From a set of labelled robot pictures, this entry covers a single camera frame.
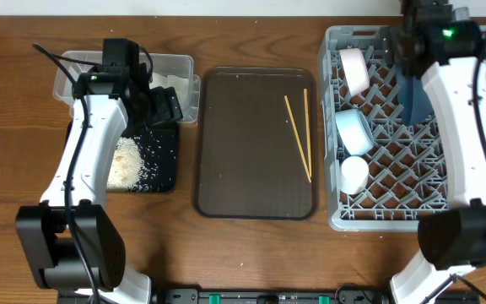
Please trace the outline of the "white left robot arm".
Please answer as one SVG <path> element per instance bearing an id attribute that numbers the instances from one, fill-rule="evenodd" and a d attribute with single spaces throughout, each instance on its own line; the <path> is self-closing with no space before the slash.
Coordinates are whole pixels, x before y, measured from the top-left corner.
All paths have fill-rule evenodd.
<path id="1" fill-rule="evenodd" d="M 138 184 L 165 193 L 175 184 L 182 117 L 175 89 L 151 87 L 153 59 L 126 38 L 107 38 L 101 61 L 70 77 L 72 121 L 61 161 L 36 205 L 15 228 L 33 279 L 67 299 L 152 303 L 154 283 L 127 263 L 106 211 L 116 146 L 138 141 Z"/>

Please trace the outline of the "wooden chopstick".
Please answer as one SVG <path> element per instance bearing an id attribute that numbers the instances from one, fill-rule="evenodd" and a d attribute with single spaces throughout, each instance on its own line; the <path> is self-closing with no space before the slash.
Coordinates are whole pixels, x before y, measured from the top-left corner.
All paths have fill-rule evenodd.
<path id="1" fill-rule="evenodd" d="M 307 158 L 309 174 L 311 175 L 311 129 L 310 129 L 310 113 L 309 113 L 309 101 L 308 101 L 308 90 L 304 88 L 304 106 L 305 106 L 305 135 L 306 135 L 306 146 L 307 146 Z"/>
<path id="2" fill-rule="evenodd" d="M 283 97 L 283 99 L 284 99 L 284 102 L 285 102 L 285 105 L 286 105 L 286 108 L 287 108 L 287 111 L 288 111 L 288 114 L 289 114 L 289 120 L 290 120 L 290 123 L 292 125 L 295 141 L 297 143 L 297 147 L 298 147 L 298 150 L 299 150 L 299 153 L 300 153 L 301 161 L 303 163 L 305 174 L 306 174 L 308 182 L 311 183 L 311 173 L 310 173 L 309 166 L 308 166 L 306 158 L 305 158 L 305 153 L 304 153 L 301 141 L 300 141 L 299 132 L 298 132 L 297 126 L 295 124 L 293 112 L 292 112 L 292 109 L 291 109 L 291 105 L 289 103 L 289 98 L 288 98 L 287 95 L 285 95 Z"/>

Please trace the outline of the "white paper napkin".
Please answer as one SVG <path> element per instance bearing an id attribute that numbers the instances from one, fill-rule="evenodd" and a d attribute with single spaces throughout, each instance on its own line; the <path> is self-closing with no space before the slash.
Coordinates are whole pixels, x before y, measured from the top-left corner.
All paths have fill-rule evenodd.
<path id="1" fill-rule="evenodd" d="M 173 87 L 175 89 L 178 101 L 181 107 L 189 103 L 189 79 L 184 79 L 175 75 L 163 76 L 159 73 L 153 73 L 149 88 L 162 87 L 164 89 Z"/>

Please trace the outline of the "dark blue plate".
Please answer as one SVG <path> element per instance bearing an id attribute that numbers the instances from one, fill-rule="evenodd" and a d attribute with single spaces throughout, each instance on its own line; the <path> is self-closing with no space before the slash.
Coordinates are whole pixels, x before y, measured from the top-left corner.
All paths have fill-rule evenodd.
<path id="1" fill-rule="evenodd" d="M 403 107 L 402 122 L 407 126 L 425 122 L 433 109 L 423 82 L 415 76 L 407 76 L 403 68 L 396 69 L 396 81 L 400 85 L 397 99 Z"/>

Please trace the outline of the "grey dishwasher rack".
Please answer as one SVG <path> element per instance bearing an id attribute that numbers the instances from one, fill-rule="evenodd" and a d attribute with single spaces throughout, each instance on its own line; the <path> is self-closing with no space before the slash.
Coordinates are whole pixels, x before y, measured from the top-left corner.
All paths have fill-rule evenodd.
<path id="1" fill-rule="evenodd" d="M 319 55 L 320 100 L 324 123 L 324 170 L 328 221 L 336 231 L 415 231 L 422 216 L 449 208 L 446 161 L 434 111 L 423 123 L 402 122 L 397 67 L 386 61 L 381 27 L 333 26 Z M 339 51 L 363 52 L 370 87 L 348 91 Z M 363 192 L 340 191 L 340 166 L 349 157 L 338 134 L 335 114 L 359 109 L 374 139 L 364 155 L 370 174 Z"/>

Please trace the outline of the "clear plastic bin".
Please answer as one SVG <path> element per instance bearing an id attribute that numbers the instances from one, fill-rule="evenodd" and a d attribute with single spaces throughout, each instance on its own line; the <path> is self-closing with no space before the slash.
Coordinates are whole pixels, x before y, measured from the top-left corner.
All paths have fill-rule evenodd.
<path id="1" fill-rule="evenodd" d="M 184 79 L 189 79 L 189 103 L 181 107 L 182 119 L 180 123 L 194 123 L 197 120 L 200 106 L 200 87 L 201 80 L 197 74 L 194 74 L 194 62 L 188 55 L 179 54 L 158 54 L 149 53 L 153 61 L 153 73 L 159 73 L 163 76 L 175 75 Z M 62 54 L 68 57 L 84 62 L 101 63 L 102 51 L 67 51 Z M 62 62 L 62 65 L 68 72 L 77 79 L 81 73 L 88 72 L 91 65 L 76 62 Z M 69 105 L 72 115 L 73 97 L 72 85 L 66 75 L 57 71 L 52 95 L 56 100 L 62 101 Z"/>

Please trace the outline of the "black tray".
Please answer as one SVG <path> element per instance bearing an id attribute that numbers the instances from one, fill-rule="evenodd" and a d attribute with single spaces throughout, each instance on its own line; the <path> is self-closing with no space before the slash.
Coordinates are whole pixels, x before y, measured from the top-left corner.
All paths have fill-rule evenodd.
<path id="1" fill-rule="evenodd" d="M 142 127 L 127 135 L 117 132 L 114 135 L 102 135 L 99 139 L 89 138 L 86 143 L 86 155 L 93 159 L 80 161 L 78 172 L 87 187 L 91 188 L 93 194 L 104 195 L 108 193 L 107 181 L 119 138 L 132 137 L 145 132 L 152 132 L 154 139 L 159 140 L 161 176 L 162 180 L 167 182 L 167 186 L 160 193 L 169 192 L 174 187 L 177 176 L 179 125 L 171 122 L 155 128 Z"/>

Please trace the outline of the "pile of rice scraps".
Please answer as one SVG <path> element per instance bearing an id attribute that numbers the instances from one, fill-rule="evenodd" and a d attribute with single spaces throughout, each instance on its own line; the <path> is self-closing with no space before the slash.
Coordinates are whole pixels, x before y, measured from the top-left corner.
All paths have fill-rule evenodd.
<path id="1" fill-rule="evenodd" d="M 107 181 L 109 193 L 159 193 L 167 186 L 159 163 L 159 140 L 152 132 L 117 141 Z"/>

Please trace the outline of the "beige bowl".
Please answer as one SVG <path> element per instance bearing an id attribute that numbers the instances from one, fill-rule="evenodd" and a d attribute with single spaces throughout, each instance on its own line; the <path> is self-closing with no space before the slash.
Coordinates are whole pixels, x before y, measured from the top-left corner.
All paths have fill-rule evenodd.
<path id="1" fill-rule="evenodd" d="M 350 95 L 356 96 L 367 90 L 370 87 L 370 78 L 363 52 L 350 48 L 340 50 L 339 55 Z"/>

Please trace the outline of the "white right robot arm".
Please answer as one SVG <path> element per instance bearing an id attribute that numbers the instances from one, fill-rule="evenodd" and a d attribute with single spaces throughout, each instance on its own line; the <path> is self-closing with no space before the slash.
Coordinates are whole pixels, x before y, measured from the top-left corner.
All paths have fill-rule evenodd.
<path id="1" fill-rule="evenodd" d="M 389 283 L 392 303 L 431 303 L 486 266 L 486 30 L 447 1 L 404 1 L 386 59 L 423 85 L 437 122 L 448 210 L 418 222 L 419 249 Z"/>

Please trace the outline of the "brown serving tray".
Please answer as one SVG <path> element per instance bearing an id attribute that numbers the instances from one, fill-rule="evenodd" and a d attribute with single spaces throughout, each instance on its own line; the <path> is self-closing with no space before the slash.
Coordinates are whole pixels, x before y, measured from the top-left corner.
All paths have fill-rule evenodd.
<path id="1" fill-rule="evenodd" d="M 307 158 L 304 88 L 310 113 L 308 182 L 284 102 Z M 192 203 L 202 216 L 306 220 L 319 206 L 316 84 L 303 68 L 216 67 L 202 85 Z"/>

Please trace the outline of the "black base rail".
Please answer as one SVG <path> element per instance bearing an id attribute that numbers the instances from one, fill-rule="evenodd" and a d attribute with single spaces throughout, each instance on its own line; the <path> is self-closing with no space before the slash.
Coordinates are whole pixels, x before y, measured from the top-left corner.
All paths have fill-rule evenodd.
<path id="1" fill-rule="evenodd" d="M 87 296 L 57 295 L 57 304 L 88 303 Z M 266 291 L 199 291 L 172 289 L 153 294 L 153 304 L 364 304 L 393 303 L 387 294 L 376 290 L 356 290 L 354 286 L 327 292 L 266 292 Z M 438 304 L 478 304 L 480 297 L 472 291 L 445 291 L 436 297 Z"/>

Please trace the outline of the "white green cup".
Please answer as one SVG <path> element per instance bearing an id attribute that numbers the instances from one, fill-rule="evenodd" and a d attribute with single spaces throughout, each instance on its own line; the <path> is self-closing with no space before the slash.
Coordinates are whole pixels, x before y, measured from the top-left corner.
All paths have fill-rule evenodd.
<path id="1" fill-rule="evenodd" d="M 340 166 L 340 191 L 348 195 L 355 195 L 365 190 L 369 164 L 362 157 L 350 156 Z"/>

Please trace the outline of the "light blue bowl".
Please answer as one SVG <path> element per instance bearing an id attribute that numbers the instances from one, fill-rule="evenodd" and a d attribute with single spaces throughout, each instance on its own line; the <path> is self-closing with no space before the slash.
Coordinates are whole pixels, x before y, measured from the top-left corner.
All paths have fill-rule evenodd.
<path id="1" fill-rule="evenodd" d="M 374 147 L 374 139 L 365 115 L 359 109 L 335 114 L 337 132 L 350 155 L 362 156 Z"/>

